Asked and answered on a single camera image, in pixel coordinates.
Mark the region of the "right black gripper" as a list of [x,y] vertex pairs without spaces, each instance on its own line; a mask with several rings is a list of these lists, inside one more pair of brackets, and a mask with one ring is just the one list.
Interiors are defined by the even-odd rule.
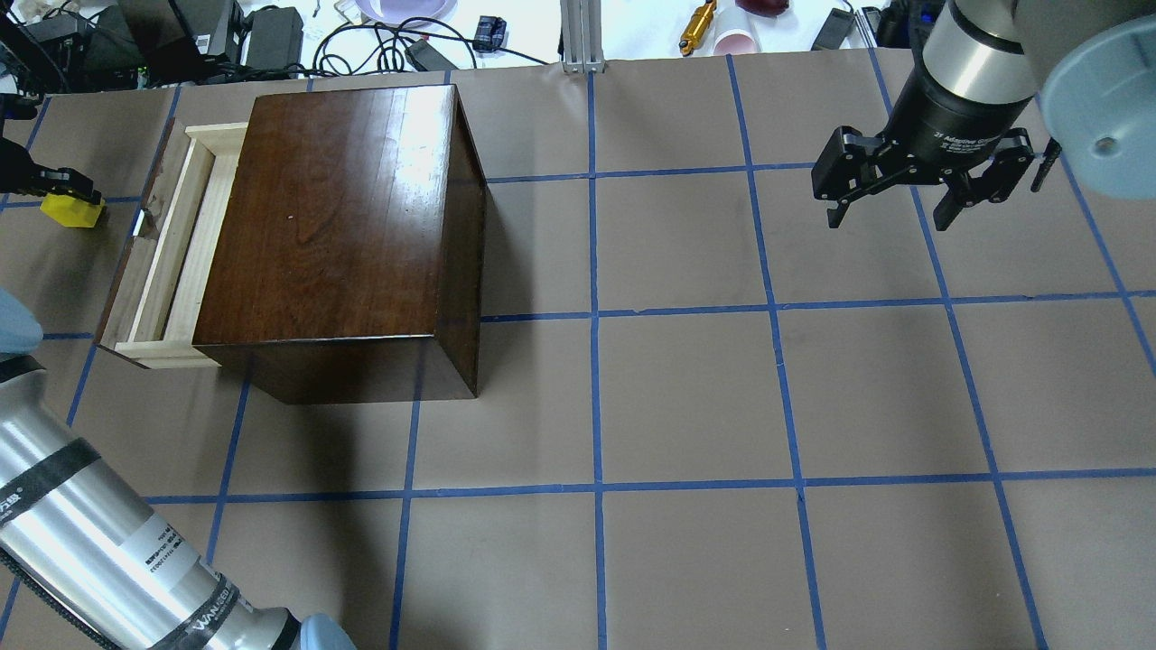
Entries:
[[985,104],[958,97],[916,69],[884,127],[875,135],[842,125],[812,168],[813,195],[827,202],[827,226],[838,229],[851,202],[901,185],[946,185],[933,210],[936,232],[962,210],[1011,195],[1035,160],[1027,130],[1015,125],[1027,99]]

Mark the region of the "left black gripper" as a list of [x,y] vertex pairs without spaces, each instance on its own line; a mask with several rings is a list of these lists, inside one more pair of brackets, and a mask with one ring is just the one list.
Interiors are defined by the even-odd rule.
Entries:
[[86,173],[62,167],[50,169],[36,163],[23,145],[1,136],[1,193],[18,195],[67,195],[87,204],[102,202],[102,193]]

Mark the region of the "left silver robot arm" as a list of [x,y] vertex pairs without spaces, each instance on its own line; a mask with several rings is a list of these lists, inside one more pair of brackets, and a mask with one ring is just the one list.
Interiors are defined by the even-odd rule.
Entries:
[[350,649],[323,613],[255,608],[44,402],[40,322],[3,291],[3,566],[104,649]]

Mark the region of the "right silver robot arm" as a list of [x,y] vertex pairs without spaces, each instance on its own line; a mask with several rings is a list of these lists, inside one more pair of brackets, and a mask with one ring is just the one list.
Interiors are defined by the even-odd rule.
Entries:
[[1016,127],[1032,99],[1048,130],[1033,189],[1065,155],[1095,192],[1151,200],[1153,49],[1151,1],[948,1],[879,135],[843,125],[820,153],[827,226],[896,185],[946,186],[938,231],[1005,201],[1035,156]]

